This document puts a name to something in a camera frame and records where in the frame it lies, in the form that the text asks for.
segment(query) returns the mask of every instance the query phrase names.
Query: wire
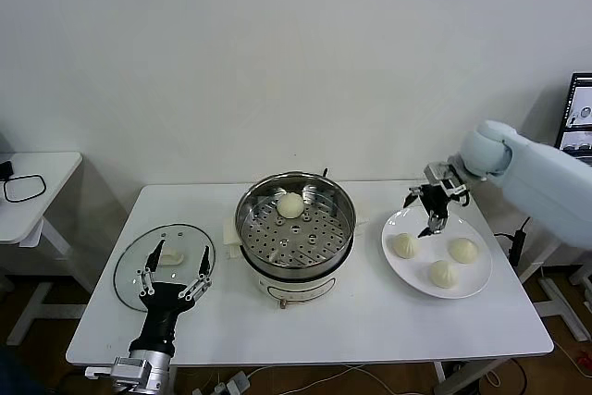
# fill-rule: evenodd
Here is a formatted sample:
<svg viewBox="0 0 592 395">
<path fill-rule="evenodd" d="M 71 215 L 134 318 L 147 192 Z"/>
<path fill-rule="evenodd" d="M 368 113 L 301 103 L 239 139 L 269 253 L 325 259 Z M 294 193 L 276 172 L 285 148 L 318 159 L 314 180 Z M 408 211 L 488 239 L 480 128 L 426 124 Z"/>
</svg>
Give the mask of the wire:
<svg viewBox="0 0 592 395">
<path fill-rule="evenodd" d="M 49 389 L 49 391 L 52 391 L 52 393 L 61 393 L 64 383 L 72 376 L 84 376 L 84 372 L 80 369 L 73 369 L 66 372 L 61 378 L 59 378 L 55 389 Z"/>
<path fill-rule="evenodd" d="M 582 369 L 580 368 L 580 366 L 578 365 L 578 363 L 576 363 L 576 362 L 574 361 L 574 358 L 572 358 L 572 357 L 570 356 L 570 354 L 569 354 L 568 352 L 566 352 L 566 351 L 565 351 L 565 349 L 563 349 L 563 347 L 560 345 L 560 343 L 559 343 L 559 342 L 557 342 L 555 339 L 553 340 L 553 342 L 555 343 L 555 345 L 556 345 L 557 347 L 559 347 L 559 348 L 561 349 L 561 351 L 562 351 L 562 352 L 565 354 L 565 356 L 567 356 L 567 358 L 568 358 L 568 359 L 569 359 L 569 360 L 572 362 L 572 364 L 573 364 L 573 367 L 575 367 L 575 368 L 577 369 L 577 371 L 578 371 L 578 372 L 579 372 L 579 373 L 580 373 L 580 374 L 581 374 L 581 375 L 582 375 L 584 378 L 592 378 L 592 375 L 588 375 L 588 374 L 586 374 L 586 373 L 584 373 L 584 372 L 582 371 Z"/>
<path fill-rule="evenodd" d="M 390 395 L 397 395 L 395 392 L 393 392 L 393 391 L 392 391 L 392 390 L 389 388 L 389 386 L 387 386 L 387 385 L 385 384 L 385 382 L 384 382 L 382 379 L 380 379 L 378 376 L 376 376 L 376 375 L 374 375 L 374 374 L 372 374 L 372 373 L 368 372 L 367 370 L 361 369 L 361 368 L 360 368 L 361 366 L 359 366 L 359 367 L 355 367 L 355 366 L 352 366 L 352 365 L 347 365 L 346 367 L 349 367 L 351 370 L 357 370 L 358 372 L 362 372 L 363 374 L 367 374 L 368 376 L 370 376 L 371 378 L 373 378 L 374 380 L 376 380 L 378 383 L 380 383 L 380 385 L 381 385 L 383 388 L 385 388 L 385 390 L 386 390 L 386 391 L 387 391 L 387 392 L 388 392 Z M 419 392 L 406 392 L 406 393 L 402 393 L 401 395 L 424 395 L 424 394 L 423 394 L 423 393 L 419 393 Z"/>
<path fill-rule="evenodd" d="M 485 379 L 487 380 L 487 383 L 489 383 L 494 388 L 497 389 L 497 388 L 501 387 L 500 376 L 498 374 L 496 374 L 493 370 L 490 370 L 489 372 L 487 372 L 485 374 Z"/>
<path fill-rule="evenodd" d="M 520 389 L 520 393 L 518 395 L 524 395 L 526 393 L 526 390 L 528 389 L 528 376 L 526 376 L 526 372 L 525 372 L 524 368 L 522 367 L 522 365 L 520 363 L 518 363 L 518 360 L 516 360 L 515 358 L 511 358 L 511 361 L 513 361 L 520 368 L 520 373 L 522 374 L 522 378 L 523 378 L 524 383 L 523 383 L 523 386 Z M 492 381 L 492 378 L 489 375 L 493 376 L 496 381 L 495 382 Z M 494 388 L 499 389 L 501 387 L 501 378 L 493 370 L 490 372 L 487 372 L 485 374 L 485 378 L 486 378 L 487 382 L 491 386 L 493 386 Z M 477 394 L 481 393 L 480 384 L 481 384 L 481 379 L 479 379 Z"/>
<path fill-rule="evenodd" d="M 526 376 L 526 372 L 524 370 L 524 368 L 522 367 L 522 365 L 520 363 L 518 363 L 518 360 L 516 360 L 515 358 L 512 358 L 512 361 L 514 361 L 518 367 L 520 367 L 520 371 L 522 372 L 522 378 L 524 378 L 524 386 L 522 387 L 522 390 L 520 390 L 519 395 L 524 395 L 526 393 L 526 390 L 528 389 L 528 376 Z"/>
<path fill-rule="evenodd" d="M 202 367 L 201 368 L 198 368 L 197 370 L 195 370 L 193 372 L 185 372 L 183 370 L 178 370 L 177 371 L 177 374 L 178 375 L 184 375 L 184 376 L 196 376 L 198 374 L 201 374 L 203 370 L 204 369 Z"/>
<path fill-rule="evenodd" d="M 493 236 L 503 236 L 505 238 L 508 238 L 510 241 L 514 241 L 514 237 L 512 235 L 509 235 L 508 233 L 496 233 Z"/>
<path fill-rule="evenodd" d="M 343 372 L 339 372 L 338 374 L 336 374 L 334 376 L 330 376 L 329 378 L 318 379 L 314 383 L 309 384 L 308 386 L 304 386 L 303 388 L 299 388 L 299 389 L 288 390 L 287 392 L 281 392 L 278 395 L 288 395 L 289 393 L 302 392 L 303 390 L 307 390 L 307 389 L 311 388 L 312 386 L 316 386 L 317 384 L 321 384 L 326 381 L 330 381 L 331 379 L 337 378 L 338 376 L 345 375 L 348 372 L 351 372 L 352 370 L 357 369 L 358 367 L 350 367 L 349 369 L 346 369 Z"/>
<path fill-rule="evenodd" d="M 526 227 L 526 224 L 528 224 L 528 221 L 530 221 L 530 216 L 522 223 L 520 230 L 524 230 L 524 227 Z"/>
<path fill-rule="evenodd" d="M 247 375 L 247 379 L 251 379 L 251 376 L 255 375 L 260 370 L 266 370 L 274 367 L 273 365 L 265 365 L 263 367 L 259 367 L 258 369 L 253 370 L 249 375 Z"/>
<path fill-rule="evenodd" d="M 205 382 L 205 384 L 202 384 L 203 388 L 206 388 L 208 384 L 210 384 L 210 381 L 212 381 L 212 376 L 214 376 L 214 371 L 212 371 L 212 373 L 210 373 L 210 377 L 207 378 L 207 381 Z"/>
<path fill-rule="evenodd" d="M 363 364 L 362 365 L 346 365 L 346 367 L 347 367 L 346 370 L 344 370 L 343 372 L 339 372 L 338 374 L 336 374 L 334 376 L 330 376 L 328 378 L 323 378 L 323 379 L 318 379 L 315 382 L 313 382 L 313 383 L 311 383 L 311 384 L 309 384 L 307 386 L 304 386 L 303 388 L 288 390 L 287 392 L 281 392 L 278 395 L 288 395 L 290 393 L 302 392 L 303 390 L 307 390 L 307 389 L 311 388 L 312 386 L 316 386 L 317 384 L 324 383 L 324 382 L 329 381 L 331 379 L 337 378 L 338 376 L 345 375 L 348 372 L 351 372 L 352 370 L 356 370 L 358 372 L 362 372 L 363 374 L 366 374 L 366 375 L 370 376 L 375 381 L 377 381 L 378 383 L 380 383 L 380 385 L 384 388 L 384 390 L 386 390 L 390 395 L 425 395 L 425 394 L 419 393 L 419 392 L 405 392 L 405 393 L 402 393 L 402 394 L 397 394 L 397 393 L 393 392 L 389 388 L 389 386 L 387 386 L 385 384 L 385 382 L 382 381 L 378 376 L 376 376 L 376 375 L 368 372 L 367 370 L 362 369 L 361 367 L 364 367 Z M 264 368 L 267 368 L 267 367 L 261 367 L 259 369 L 256 369 L 253 372 L 251 372 L 249 375 L 252 375 L 254 372 L 258 372 L 259 370 L 263 370 Z"/>
</svg>

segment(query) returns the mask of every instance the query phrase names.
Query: white plate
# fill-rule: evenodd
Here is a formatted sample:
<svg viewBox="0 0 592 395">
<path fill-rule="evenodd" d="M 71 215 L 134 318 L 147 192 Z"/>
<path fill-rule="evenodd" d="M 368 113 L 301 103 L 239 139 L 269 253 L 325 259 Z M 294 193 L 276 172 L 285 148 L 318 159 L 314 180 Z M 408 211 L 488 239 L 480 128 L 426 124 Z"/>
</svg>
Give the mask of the white plate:
<svg viewBox="0 0 592 395">
<path fill-rule="evenodd" d="M 442 233 L 418 240 L 418 252 L 414 258 L 403 259 L 395 253 L 392 248 L 395 236 L 401 233 L 417 236 L 426 225 L 427 213 L 421 206 L 402 209 L 388 219 L 382 229 L 382 249 L 392 269 L 410 286 L 438 298 L 467 298 L 481 291 L 491 277 L 491 252 L 481 235 L 450 211 Z M 461 264 L 450 256 L 450 242 L 457 238 L 467 238 L 475 243 L 479 255 L 474 263 Z M 449 261 L 458 273 L 459 282 L 452 289 L 442 289 L 429 278 L 430 265 L 440 259 Z"/>
</svg>

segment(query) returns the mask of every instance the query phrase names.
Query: steamed bun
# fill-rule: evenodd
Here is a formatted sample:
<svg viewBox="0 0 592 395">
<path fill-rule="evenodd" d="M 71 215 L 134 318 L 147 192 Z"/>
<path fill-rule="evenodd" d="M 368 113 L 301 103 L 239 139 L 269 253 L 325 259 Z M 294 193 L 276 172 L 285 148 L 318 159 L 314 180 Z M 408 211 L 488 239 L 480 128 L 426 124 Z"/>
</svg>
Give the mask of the steamed bun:
<svg viewBox="0 0 592 395">
<path fill-rule="evenodd" d="M 404 259 L 411 259 L 417 254 L 417 238 L 409 233 L 401 233 L 393 238 L 392 248 Z"/>
<path fill-rule="evenodd" d="M 458 238 L 450 243 L 450 256 L 462 264 L 472 264 L 479 255 L 479 249 L 471 240 Z"/>
<path fill-rule="evenodd" d="M 456 270 L 448 261 L 436 261 L 429 267 L 429 277 L 434 284 L 442 289 L 454 287 L 458 282 Z"/>
<path fill-rule="evenodd" d="M 185 259 L 185 255 L 176 249 L 165 247 L 158 258 L 158 265 L 179 265 Z"/>
<path fill-rule="evenodd" d="M 304 199 L 300 194 L 286 193 L 277 203 L 277 212 L 287 219 L 298 217 L 304 211 Z"/>
</svg>

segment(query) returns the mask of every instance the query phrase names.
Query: white wall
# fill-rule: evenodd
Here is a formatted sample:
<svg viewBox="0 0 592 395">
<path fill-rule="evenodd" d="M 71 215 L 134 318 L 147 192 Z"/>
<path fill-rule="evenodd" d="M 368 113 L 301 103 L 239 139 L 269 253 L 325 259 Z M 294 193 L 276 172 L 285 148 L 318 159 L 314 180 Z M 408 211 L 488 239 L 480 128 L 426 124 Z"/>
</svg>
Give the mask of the white wall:
<svg viewBox="0 0 592 395">
<path fill-rule="evenodd" d="M 587 1 L 0 0 L 0 132 L 81 151 L 127 209 L 146 183 L 417 178 L 486 117 L 556 125 Z"/>
</svg>

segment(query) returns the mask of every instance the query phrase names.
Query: table leg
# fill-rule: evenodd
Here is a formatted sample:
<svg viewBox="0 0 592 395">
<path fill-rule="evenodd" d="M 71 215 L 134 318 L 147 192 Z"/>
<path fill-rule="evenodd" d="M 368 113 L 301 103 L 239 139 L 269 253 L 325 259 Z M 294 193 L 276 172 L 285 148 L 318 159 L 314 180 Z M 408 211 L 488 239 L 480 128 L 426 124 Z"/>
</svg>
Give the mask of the table leg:
<svg viewBox="0 0 592 395">
<path fill-rule="evenodd" d="M 0 290 L 12 291 L 15 289 L 15 285 L 10 279 L 4 276 L 4 273 L 0 273 Z"/>
<path fill-rule="evenodd" d="M 590 275 L 592 275 L 592 261 L 586 261 L 584 265 L 570 276 L 570 282 L 572 285 L 577 286 L 578 284 L 582 284 L 584 279 L 587 279 Z"/>
<path fill-rule="evenodd" d="M 540 284 L 540 287 L 549 296 L 548 301 L 535 302 L 533 304 L 538 315 L 541 318 L 560 315 L 577 341 L 590 341 L 592 338 L 586 326 L 584 326 L 553 280 L 551 278 L 540 278 L 538 284 Z"/>
<path fill-rule="evenodd" d="M 444 373 L 444 368 L 442 367 L 441 361 L 435 361 L 433 363 L 434 370 L 436 371 L 436 376 L 438 377 L 438 383 L 441 383 L 446 379 L 446 374 Z"/>
<path fill-rule="evenodd" d="M 525 247 L 528 247 L 528 249 L 524 251 L 520 263 L 516 267 L 516 275 L 523 284 L 561 246 L 561 241 L 550 235 L 537 223 L 533 223 L 533 227 L 528 230 L 526 239 L 528 245 Z"/>
<path fill-rule="evenodd" d="M 453 395 L 462 388 L 466 388 L 487 372 L 495 369 L 507 359 L 498 358 L 496 360 L 471 361 L 465 364 L 461 370 L 436 385 L 434 387 L 434 395 Z"/>
<path fill-rule="evenodd" d="M 50 224 L 50 222 L 45 218 L 43 218 L 43 227 L 42 227 L 41 233 L 42 233 L 42 235 L 45 236 L 45 238 L 48 241 L 51 242 L 51 244 L 59 252 L 60 256 L 63 257 L 63 259 L 66 262 L 68 272 L 70 272 L 72 277 L 74 277 L 74 279 L 76 279 L 78 281 L 78 283 L 86 291 L 88 291 L 90 294 L 92 294 L 93 290 L 94 290 L 93 284 L 89 281 L 86 274 L 82 270 L 80 270 L 78 267 L 76 267 L 76 265 L 73 263 L 73 261 L 71 259 L 69 259 L 69 257 L 68 257 L 69 253 L 72 250 L 72 247 L 70 246 L 68 241 L 66 241 L 62 237 L 62 235 L 60 235 L 59 232 L 54 228 L 54 226 L 52 226 Z"/>
<path fill-rule="evenodd" d="M 86 304 L 43 304 L 52 288 L 51 282 L 42 282 L 29 299 L 27 307 L 18 318 L 6 340 L 8 346 L 18 346 L 27 335 L 33 321 L 42 319 L 81 319 Z"/>
<path fill-rule="evenodd" d="M 168 383 L 166 384 L 166 395 L 175 395 L 175 380 L 177 379 L 177 367 L 171 365 L 168 368 Z"/>
</svg>

